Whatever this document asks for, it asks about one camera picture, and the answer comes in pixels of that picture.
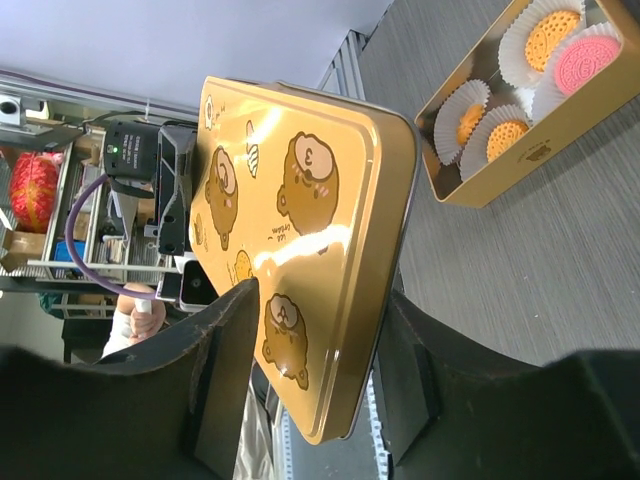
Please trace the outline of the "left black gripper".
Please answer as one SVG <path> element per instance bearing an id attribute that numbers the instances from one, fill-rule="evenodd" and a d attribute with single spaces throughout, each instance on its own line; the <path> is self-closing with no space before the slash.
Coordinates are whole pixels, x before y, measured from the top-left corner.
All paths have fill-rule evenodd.
<path id="1" fill-rule="evenodd" d="M 164 124 L 158 133 L 154 216 L 149 221 L 149 234 L 156 240 L 160 254 L 182 256 L 190 248 L 188 225 L 196 137 L 195 124 Z"/>

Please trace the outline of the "orange ridged round cookie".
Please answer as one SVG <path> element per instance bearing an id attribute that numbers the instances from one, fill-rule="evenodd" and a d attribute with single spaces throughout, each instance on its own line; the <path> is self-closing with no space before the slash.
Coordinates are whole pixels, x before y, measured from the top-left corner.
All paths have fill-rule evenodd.
<path id="1" fill-rule="evenodd" d="M 506 121 L 497 125 L 489 134 L 486 155 L 489 163 L 499 158 L 515 144 L 527 131 L 529 126 L 522 121 Z"/>

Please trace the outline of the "orange flower cookie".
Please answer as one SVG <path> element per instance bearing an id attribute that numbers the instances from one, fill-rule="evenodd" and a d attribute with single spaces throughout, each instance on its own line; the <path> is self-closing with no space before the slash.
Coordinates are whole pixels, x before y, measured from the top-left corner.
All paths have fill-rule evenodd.
<path id="1" fill-rule="evenodd" d="M 456 129 L 456 141 L 460 146 L 464 146 L 467 143 L 476 125 L 484 116 L 484 113 L 485 106 L 483 104 L 472 104 L 459 118 L 459 124 Z"/>

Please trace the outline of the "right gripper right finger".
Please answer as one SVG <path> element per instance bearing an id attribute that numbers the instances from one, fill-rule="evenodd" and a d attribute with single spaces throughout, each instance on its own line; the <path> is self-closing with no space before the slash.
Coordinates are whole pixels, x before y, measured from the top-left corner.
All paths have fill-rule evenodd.
<path id="1" fill-rule="evenodd" d="M 390 295 L 379 340 L 397 479 L 635 479 L 639 354 L 544 366 L 493 351 Z"/>

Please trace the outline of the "pink round cookie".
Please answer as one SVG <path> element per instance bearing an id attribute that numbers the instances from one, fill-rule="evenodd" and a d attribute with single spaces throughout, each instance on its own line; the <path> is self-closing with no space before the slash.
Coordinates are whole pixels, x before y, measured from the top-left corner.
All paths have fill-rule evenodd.
<path id="1" fill-rule="evenodd" d="M 572 95 L 619 54 L 620 42 L 608 35 L 591 35 L 572 42 L 560 55 L 554 68 L 556 87 Z"/>

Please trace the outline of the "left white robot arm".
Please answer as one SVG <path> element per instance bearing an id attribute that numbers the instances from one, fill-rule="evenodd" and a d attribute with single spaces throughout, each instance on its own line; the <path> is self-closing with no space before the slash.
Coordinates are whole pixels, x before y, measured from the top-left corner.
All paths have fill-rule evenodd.
<path id="1" fill-rule="evenodd" d="M 149 224 L 161 254 L 182 256 L 190 247 L 192 157 L 197 125 L 114 120 L 105 134 L 104 168 L 111 189 L 153 201 Z"/>

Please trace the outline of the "gold cookie tin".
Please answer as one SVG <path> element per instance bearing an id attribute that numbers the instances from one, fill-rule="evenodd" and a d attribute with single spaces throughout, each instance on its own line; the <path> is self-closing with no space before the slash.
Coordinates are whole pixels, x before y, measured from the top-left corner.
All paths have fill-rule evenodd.
<path id="1" fill-rule="evenodd" d="M 638 94 L 638 2 L 510 2 L 416 117 L 435 199 L 486 206 Z"/>

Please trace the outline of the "silver tin lid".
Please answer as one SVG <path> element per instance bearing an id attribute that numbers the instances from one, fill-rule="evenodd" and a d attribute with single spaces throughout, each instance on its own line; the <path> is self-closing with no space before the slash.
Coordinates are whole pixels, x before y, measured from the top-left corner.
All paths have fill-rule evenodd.
<path id="1" fill-rule="evenodd" d="M 353 429 L 420 161 L 415 126 L 389 109 L 204 81 L 191 248 L 218 293 L 257 281 L 254 358 L 310 444 Z"/>

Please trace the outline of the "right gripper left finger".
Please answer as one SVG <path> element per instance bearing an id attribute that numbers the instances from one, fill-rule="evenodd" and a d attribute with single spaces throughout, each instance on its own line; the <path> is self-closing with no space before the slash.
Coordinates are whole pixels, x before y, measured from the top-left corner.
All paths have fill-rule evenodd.
<path id="1" fill-rule="evenodd" d="M 246 280 L 92 365 L 1 349 L 5 479 L 229 479 L 260 316 Z"/>

